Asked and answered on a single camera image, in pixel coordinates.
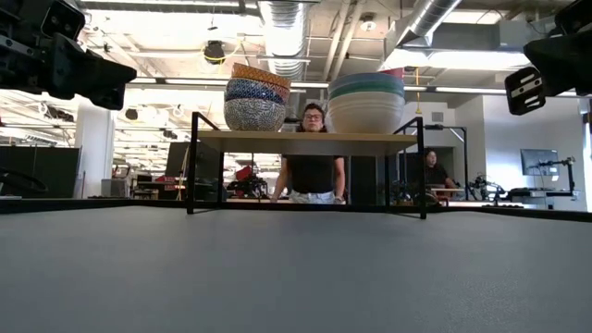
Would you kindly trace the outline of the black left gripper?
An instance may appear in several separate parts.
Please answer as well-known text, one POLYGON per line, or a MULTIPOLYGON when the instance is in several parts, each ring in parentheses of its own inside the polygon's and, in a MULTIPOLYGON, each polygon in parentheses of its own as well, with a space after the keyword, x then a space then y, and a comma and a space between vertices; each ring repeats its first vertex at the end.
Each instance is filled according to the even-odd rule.
POLYGON ((68 0, 0 0, 0 90, 80 95, 120 110, 137 70, 83 51, 84 25, 84 14, 68 0))

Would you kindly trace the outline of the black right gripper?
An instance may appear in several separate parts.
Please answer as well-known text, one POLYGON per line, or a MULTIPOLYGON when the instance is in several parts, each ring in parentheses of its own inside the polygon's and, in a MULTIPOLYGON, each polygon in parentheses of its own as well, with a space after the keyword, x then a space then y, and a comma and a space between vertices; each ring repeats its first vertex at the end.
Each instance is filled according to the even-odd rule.
POLYGON ((504 80, 509 111, 514 116, 544 106, 545 95, 570 90, 578 96, 592 94, 592 30, 580 31, 592 23, 592 0, 573 0, 555 15, 554 22, 569 35, 528 43, 524 54, 534 68, 521 68, 504 80))

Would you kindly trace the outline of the blue patterned bowl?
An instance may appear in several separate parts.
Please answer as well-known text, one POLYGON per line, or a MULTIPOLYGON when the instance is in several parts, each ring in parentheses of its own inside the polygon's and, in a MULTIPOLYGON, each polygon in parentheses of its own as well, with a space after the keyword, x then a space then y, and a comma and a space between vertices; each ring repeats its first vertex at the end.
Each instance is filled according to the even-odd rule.
POLYGON ((226 85, 225 101, 235 99, 262 99, 284 105, 288 102, 290 90, 265 81, 230 79, 226 85))

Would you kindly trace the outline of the black-white leaf bowl red inside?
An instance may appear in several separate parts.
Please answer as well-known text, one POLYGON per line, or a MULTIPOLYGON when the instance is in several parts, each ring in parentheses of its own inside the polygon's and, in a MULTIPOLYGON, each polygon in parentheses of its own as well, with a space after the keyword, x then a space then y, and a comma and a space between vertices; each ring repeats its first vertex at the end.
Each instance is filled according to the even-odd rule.
POLYGON ((226 101, 224 118, 233 131, 273 131, 283 126, 286 116, 284 105, 255 98, 226 101))

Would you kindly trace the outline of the orange patterned bowl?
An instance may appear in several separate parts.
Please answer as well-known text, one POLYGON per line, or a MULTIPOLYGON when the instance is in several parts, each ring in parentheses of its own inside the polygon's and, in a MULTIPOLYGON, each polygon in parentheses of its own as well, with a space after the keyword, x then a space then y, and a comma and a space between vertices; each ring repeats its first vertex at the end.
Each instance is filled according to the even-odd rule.
POLYGON ((275 84, 277 86, 281 86, 286 89, 289 89, 291 86, 291 80, 287 78, 281 77, 279 75, 259 68, 249 67, 240 63, 233 64, 231 77, 263 81, 275 84))

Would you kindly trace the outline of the plain teal bowl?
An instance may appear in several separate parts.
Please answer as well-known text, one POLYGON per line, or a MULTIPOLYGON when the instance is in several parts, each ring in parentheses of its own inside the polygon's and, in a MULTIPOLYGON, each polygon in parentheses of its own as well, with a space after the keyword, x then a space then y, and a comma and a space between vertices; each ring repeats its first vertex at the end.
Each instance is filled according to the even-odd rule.
POLYGON ((404 84, 401 82, 362 82, 337 88, 329 94, 329 99, 335 99, 342 95, 351 93, 395 93, 404 96, 404 84))

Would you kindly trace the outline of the plain white bowl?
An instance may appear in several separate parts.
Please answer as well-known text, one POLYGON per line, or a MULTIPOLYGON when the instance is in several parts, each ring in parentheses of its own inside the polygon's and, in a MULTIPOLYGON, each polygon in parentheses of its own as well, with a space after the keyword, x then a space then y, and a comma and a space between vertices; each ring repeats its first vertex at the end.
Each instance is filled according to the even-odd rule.
POLYGON ((331 99, 327 118, 337 133, 392 134, 404 106, 404 98, 396 93, 354 92, 331 99))

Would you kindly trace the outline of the plain blue bowl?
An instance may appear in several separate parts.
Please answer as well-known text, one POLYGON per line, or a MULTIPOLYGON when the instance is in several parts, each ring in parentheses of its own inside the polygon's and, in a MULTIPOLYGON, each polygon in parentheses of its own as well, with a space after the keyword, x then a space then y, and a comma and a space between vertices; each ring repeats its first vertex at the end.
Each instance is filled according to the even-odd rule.
POLYGON ((401 76, 390 75, 383 72, 368 72, 368 73, 357 73, 347 76, 340 77, 336 80, 331 81, 328 84, 329 90, 336 90, 340 87, 364 82, 399 82, 402 81, 401 76))

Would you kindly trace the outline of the white round pillar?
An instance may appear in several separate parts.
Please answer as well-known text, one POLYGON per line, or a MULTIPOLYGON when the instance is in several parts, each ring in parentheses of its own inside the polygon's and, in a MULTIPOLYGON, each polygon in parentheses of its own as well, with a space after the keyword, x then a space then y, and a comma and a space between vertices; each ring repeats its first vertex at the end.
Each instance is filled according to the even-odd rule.
POLYGON ((102 180, 112 177, 115 115, 88 100, 78 104, 75 147, 80 149, 77 197, 102 194, 102 180))

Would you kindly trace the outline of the grey ventilation unit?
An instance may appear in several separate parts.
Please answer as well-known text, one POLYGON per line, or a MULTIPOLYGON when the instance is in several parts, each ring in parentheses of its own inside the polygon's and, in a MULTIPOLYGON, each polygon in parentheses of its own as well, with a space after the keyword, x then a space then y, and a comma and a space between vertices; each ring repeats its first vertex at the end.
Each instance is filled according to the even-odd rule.
POLYGON ((522 21, 496 24, 442 23, 433 33, 431 46, 453 51, 522 52, 531 33, 522 21))

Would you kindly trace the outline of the long ceiling light strip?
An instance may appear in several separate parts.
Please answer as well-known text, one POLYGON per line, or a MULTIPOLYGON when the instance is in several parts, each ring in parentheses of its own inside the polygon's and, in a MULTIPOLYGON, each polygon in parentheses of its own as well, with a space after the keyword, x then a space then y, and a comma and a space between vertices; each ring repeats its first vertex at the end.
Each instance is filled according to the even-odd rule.
MULTIPOLYGON (((297 81, 291 84, 291 89, 326 89, 327 82, 305 82, 297 81)), ((418 93, 459 93, 459 94, 485 94, 485 95, 505 95, 506 91, 496 88, 476 88, 476 87, 451 87, 451 86, 428 86, 428 85, 407 85, 403 87, 406 92, 418 93)))
POLYGON ((226 86, 223 79, 171 79, 171 78, 137 78, 130 84, 136 85, 188 85, 188 86, 226 86))

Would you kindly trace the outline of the computer monitor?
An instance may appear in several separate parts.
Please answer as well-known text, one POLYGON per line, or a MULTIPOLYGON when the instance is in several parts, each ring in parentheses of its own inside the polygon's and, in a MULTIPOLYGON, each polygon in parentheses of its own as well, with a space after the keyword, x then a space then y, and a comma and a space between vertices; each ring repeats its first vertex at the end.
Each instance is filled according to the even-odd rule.
POLYGON ((559 155, 552 149, 521 149, 521 166, 524 176, 559 176, 559 155))

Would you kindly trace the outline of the black partition panel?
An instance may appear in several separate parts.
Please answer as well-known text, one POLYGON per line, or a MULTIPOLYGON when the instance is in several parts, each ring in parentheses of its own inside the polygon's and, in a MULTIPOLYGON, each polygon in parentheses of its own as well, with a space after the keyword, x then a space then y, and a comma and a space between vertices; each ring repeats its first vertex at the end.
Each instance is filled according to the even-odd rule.
POLYGON ((79 148, 0 146, 0 167, 35 177, 48 189, 46 193, 30 193, 5 184, 1 193, 23 198, 71 198, 79 161, 79 148))
POLYGON ((383 205, 384 158, 352 156, 350 162, 349 194, 353 205, 383 205))

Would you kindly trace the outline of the black boom stand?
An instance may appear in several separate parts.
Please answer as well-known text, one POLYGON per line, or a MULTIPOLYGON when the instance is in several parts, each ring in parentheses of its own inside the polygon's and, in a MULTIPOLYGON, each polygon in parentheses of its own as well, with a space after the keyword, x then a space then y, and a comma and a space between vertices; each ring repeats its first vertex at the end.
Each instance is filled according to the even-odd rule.
POLYGON ((538 162, 537 164, 535 164, 534 166, 531 166, 529 168, 538 169, 539 174, 542 174, 542 171, 540 170, 542 167, 553 167, 553 166, 558 166, 558 165, 567 167, 569 190, 568 191, 564 191, 564 190, 547 191, 547 190, 544 190, 544 193, 545 193, 546 197, 574 197, 575 182, 574 182, 573 164, 574 164, 574 159, 572 157, 568 157, 564 160, 559 160, 559 161, 538 162))

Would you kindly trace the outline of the grey storage box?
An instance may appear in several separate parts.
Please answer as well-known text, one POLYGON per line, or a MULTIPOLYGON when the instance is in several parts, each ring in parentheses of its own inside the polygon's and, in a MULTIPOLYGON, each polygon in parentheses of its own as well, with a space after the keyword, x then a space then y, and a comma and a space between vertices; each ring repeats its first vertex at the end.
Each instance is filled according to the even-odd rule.
POLYGON ((128 194, 128 184, 125 179, 102 179, 101 195, 108 198, 126 198, 128 194))

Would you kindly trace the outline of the wooden background work table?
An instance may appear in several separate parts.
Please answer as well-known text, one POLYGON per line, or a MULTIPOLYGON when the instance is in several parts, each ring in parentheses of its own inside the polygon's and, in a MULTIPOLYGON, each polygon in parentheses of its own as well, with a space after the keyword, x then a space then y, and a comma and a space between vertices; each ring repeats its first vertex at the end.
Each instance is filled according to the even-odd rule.
POLYGON ((507 193, 507 198, 510 200, 518 198, 551 198, 551 197, 568 197, 573 200, 579 198, 581 192, 574 190, 557 190, 551 188, 515 188, 507 193))

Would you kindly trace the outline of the black display panel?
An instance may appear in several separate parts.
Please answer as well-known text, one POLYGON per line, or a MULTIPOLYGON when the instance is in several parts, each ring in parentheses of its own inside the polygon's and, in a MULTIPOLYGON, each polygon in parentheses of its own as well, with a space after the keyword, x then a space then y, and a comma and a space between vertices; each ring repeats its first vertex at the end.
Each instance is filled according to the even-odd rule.
MULTIPOLYGON (((188 142, 172 142, 169 144, 166 160, 167 177, 178 177, 183 174, 186 178, 189 175, 190 144, 188 142)), ((215 184, 218 182, 219 152, 211 147, 197 143, 196 148, 196 184, 215 184)))

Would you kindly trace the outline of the seated person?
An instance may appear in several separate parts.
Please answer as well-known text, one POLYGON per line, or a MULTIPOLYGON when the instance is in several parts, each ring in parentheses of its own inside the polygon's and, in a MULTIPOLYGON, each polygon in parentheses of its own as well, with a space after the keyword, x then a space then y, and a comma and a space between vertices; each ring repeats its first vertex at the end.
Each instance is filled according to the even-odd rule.
POLYGON ((427 185, 438 185, 446 189, 457 189, 456 183, 438 162, 438 155, 432 149, 425 152, 425 183, 427 185))

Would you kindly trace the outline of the standing person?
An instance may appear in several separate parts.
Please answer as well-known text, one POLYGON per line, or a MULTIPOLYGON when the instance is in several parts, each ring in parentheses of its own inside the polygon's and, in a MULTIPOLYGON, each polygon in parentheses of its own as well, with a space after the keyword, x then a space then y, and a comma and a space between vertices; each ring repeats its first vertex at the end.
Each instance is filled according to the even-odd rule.
POLYGON ((344 204, 345 159, 339 155, 284 154, 270 202, 290 186, 296 204, 344 204))

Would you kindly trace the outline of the black table edge rail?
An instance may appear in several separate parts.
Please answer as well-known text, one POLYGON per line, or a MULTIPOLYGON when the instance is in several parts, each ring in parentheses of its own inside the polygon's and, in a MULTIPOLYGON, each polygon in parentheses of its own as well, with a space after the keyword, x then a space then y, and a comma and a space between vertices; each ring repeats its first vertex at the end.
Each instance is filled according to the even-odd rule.
POLYGON ((389 213, 416 214, 426 218, 429 214, 476 212, 500 216, 519 216, 528 218, 563 220, 592 223, 592 213, 561 210, 536 210, 499 206, 440 206, 421 208, 417 206, 379 206, 379 205, 336 205, 336 204, 297 204, 297 203, 248 203, 238 202, 195 202, 191 206, 180 201, 131 200, 131 199, 3 199, 0 200, 0 214, 37 213, 80 209, 115 208, 146 206, 182 209, 188 214, 197 210, 265 210, 265 211, 323 211, 348 213, 389 213))

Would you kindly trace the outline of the black metal rig frame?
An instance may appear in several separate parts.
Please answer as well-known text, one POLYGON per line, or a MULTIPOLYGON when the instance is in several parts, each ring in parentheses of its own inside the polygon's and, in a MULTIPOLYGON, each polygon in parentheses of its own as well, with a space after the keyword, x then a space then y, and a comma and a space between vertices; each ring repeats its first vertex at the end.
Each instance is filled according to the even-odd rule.
POLYGON ((462 143, 462 165, 463 165, 463 185, 457 184, 455 180, 453 180, 457 185, 457 190, 462 190, 464 194, 464 199, 469 199, 469 181, 468 181, 468 141, 467 141, 467 129, 466 127, 450 127, 444 125, 426 125, 426 130, 449 130, 457 139, 462 143))

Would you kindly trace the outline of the smooth silver air duct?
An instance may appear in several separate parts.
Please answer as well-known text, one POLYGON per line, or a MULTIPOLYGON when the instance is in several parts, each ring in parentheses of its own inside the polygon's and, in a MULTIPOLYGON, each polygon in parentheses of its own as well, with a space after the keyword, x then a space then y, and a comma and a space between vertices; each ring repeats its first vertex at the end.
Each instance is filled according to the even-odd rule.
POLYGON ((430 47, 433 34, 462 0, 417 0, 413 11, 391 25, 386 42, 394 48, 430 47))

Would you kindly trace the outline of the ribbed silver air duct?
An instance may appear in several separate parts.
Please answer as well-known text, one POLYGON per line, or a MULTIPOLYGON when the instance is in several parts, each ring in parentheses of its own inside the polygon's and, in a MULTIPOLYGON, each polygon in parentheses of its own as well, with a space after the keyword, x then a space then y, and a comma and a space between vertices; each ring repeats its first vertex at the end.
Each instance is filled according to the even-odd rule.
POLYGON ((309 6, 291 1, 259 1, 264 22, 265 53, 272 73, 289 80, 304 74, 305 36, 309 6))

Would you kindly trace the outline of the wooden shelf black metal frame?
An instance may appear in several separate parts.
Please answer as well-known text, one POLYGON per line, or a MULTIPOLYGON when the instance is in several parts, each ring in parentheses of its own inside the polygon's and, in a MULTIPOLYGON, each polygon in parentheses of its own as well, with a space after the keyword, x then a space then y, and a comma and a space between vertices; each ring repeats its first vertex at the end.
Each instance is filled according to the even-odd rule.
POLYGON ((249 203, 224 203, 222 187, 217 187, 217 197, 212 203, 198 203, 195 200, 197 148, 204 143, 218 151, 218 171, 223 177, 225 153, 251 154, 305 154, 340 156, 383 156, 384 157, 384 199, 385 205, 378 207, 355 207, 320 205, 324 211, 378 212, 398 214, 410 212, 421 219, 427 217, 425 185, 426 178, 419 178, 419 203, 411 207, 394 206, 390 200, 389 157, 412 146, 421 154, 425 150, 424 120, 414 117, 391 134, 351 134, 317 132, 266 132, 266 131, 222 131, 202 113, 191 114, 191 138, 189 145, 190 169, 187 176, 185 209, 192 215, 197 208, 247 209, 249 203))

